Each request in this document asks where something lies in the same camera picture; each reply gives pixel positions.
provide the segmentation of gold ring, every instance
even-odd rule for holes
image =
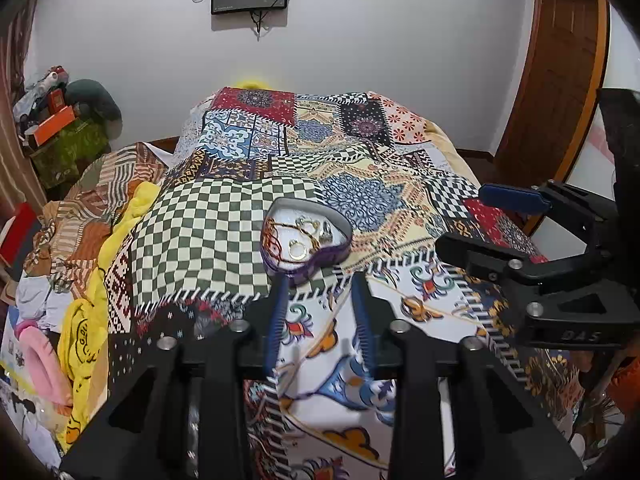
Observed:
[[[299,245],[302,247],[302,252],[298,255],[294,254],[291,250],[293,247],[295,247],[296,245]],[[306,245],[303,244],[302,242],[299,242],[297,240],[289,240],[289,256],[291,256],[292,260],[296,260],[296,261],[300,261],[300,260],[304,260],[306,258],[306,254],[307,254],[307,248]]]

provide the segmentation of white wall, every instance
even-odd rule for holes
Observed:
[[[458,147],[489,150],[517,90],[527,1],[290,0],[258,42],[247,14],[212,18],[210,0],[39,0],[30,66],[101,82],[123,113],[115,148],[177,135],[199,100],[256,78],[293,92],[373,90]]]
[[[609,57],[602,86],[640,91],[640,42],[614,7],[610,7],[610,13]],[[597,110],[587,140],[567,182],[613,199],[613,159],[603,138],[604,124],[602,115]],[[531,239],[552,260],[581,254],[585,248],[577,237],[547,218]]]

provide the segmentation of blue gripper pad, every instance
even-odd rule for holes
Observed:
[[[536,190],[501,184],[484,184],[478,191],[478,198],[484,205],[527,215],[544,214],[551,207],[551,202]]]

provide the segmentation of wooden door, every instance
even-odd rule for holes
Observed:
[[[593,117],[608,28],[606,0],[536,0],[520,89],[494,159],[502,183],[566,178]]]

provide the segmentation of red book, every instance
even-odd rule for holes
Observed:
[[[4,240],[0,242],[0,258],[6,266],[11,267],[14,264],[20,245],[28,235],[33,222],[36,220],[36,213],[27,202],[21,203],[15,208],[15,220],[9,227]]]

